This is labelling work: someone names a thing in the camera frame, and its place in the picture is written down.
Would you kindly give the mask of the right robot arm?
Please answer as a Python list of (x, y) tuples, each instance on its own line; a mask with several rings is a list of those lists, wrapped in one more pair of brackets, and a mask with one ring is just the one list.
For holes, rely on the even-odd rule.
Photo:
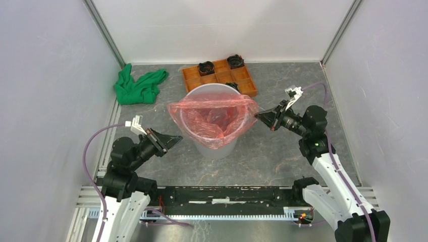
[(303, 157), (323, 178), (326, 193), (315, 179), (302, 178), (293, 184), (292, 201), (298, 206), (310, 204), (334, 230), (336, 241), (387, 241), (391, 220), (385, 211), (377, 211), (352, 183), (331, 144), (327, 111), (309, 106), (303, 116), (283, 100), (277, 107), (254, 116), (272, 131), (284, 127), (301, 136)]

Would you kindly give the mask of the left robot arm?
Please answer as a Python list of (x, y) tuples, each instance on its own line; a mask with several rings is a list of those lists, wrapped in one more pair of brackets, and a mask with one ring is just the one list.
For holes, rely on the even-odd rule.
[(111, 160), (100, 188), (100, 216), (93, 241), (130, 241), (148, 205), (158, 201), (155, 180), (139, 177), (136, 170), (151, 157), (164, 156), (182, 136), (161, 134), (151, 128), (131, 127), (138, 143), (129, 137), (114, 141)]

